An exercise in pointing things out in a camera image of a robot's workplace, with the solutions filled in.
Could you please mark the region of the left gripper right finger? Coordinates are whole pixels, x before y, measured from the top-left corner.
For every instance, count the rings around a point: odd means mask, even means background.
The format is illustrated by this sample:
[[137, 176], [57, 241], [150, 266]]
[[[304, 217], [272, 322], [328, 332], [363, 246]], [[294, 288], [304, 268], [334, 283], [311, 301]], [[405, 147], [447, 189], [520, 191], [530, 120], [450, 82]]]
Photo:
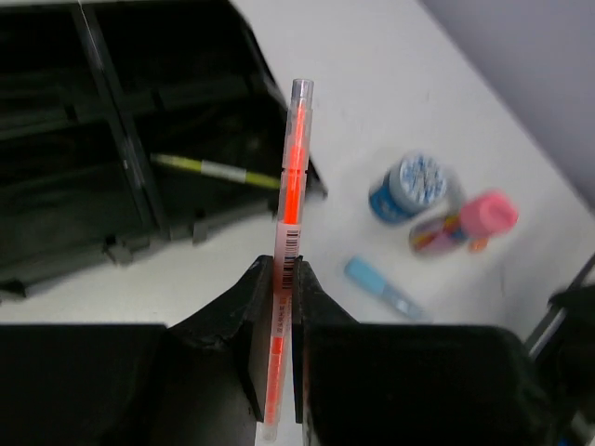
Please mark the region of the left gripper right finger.
[[550, 445], [520, 339], [495, 326], [356, 321], [311, 265], [293, 272], [296, 419], [307, 445]]

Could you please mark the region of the yellow highlighter pen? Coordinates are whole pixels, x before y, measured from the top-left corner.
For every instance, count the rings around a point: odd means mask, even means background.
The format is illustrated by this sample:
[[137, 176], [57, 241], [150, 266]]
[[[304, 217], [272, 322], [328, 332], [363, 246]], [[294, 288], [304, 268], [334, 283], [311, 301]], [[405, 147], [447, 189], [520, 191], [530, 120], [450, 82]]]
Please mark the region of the yellow highlighter pen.
[[193, 172], [238, 184], [247, 184], [263, 189], [278, 190], [281, 186], [278, 177], [271, 177], [258, 172], [248, 171], [233, 165], [220, 164], [207, 160], [195, 160], [163, 153], [153, 153], [151, 155], [151, 161], [154, 164], [159, 164], [161, 166]]

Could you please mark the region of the pink glue bottle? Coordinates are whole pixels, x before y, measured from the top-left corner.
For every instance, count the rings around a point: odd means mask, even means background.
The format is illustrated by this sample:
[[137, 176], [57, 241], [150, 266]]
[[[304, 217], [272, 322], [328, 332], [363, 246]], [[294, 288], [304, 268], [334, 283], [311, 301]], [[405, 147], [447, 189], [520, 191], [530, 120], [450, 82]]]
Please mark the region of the pink glue bottle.
[[519, 211], [501, 191], [489, 190], [449, 211], [415, 225], [409, 233], [409, 247], [422, 256], [441, 256], [469, 243], [481, 251], [490, 239], [510, 232]]

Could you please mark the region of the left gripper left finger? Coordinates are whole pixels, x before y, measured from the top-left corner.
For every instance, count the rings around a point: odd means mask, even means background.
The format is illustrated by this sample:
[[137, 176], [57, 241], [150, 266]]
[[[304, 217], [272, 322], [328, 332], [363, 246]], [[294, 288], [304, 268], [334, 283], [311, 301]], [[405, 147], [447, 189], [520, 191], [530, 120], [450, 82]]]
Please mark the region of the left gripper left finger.
[[251, 445], [264, 416], [272, 260], [172, 327], [1, 328], [5, 445]]

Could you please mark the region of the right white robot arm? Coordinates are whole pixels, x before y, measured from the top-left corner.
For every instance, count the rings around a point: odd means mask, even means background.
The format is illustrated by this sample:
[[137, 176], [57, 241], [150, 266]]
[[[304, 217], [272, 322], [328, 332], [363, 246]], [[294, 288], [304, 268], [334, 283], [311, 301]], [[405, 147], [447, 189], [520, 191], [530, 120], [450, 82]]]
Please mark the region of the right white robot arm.
[[554, 445], [594, 443], [594, 259], [567, 288], [526, 340], [553, 413]]

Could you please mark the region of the blue glue stick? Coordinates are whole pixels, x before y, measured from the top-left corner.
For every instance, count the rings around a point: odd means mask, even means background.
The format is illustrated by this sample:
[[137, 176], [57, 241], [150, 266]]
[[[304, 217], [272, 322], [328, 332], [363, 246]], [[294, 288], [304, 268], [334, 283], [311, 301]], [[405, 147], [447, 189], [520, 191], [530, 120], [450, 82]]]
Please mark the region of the blue glue stick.
[[430, 321], [425, 309], [361, 257], [351, 258], [344, 268], [344, 273], [360, 289], [379, 298], [409, 321]]

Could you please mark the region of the orange highlighter pen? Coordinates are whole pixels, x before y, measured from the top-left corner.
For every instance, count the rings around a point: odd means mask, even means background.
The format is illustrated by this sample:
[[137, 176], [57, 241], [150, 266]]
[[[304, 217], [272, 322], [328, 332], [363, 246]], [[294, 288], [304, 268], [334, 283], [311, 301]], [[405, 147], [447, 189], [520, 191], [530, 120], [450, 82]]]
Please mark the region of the orange highlighter pen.
[[261, 437], [273, 443], [282, 406], [290, 340], [293, 267], [298, 258], [310, 159], [314, 82], [296, 79], [286, 119], [284, 157], [273, 252], [271, 342]]

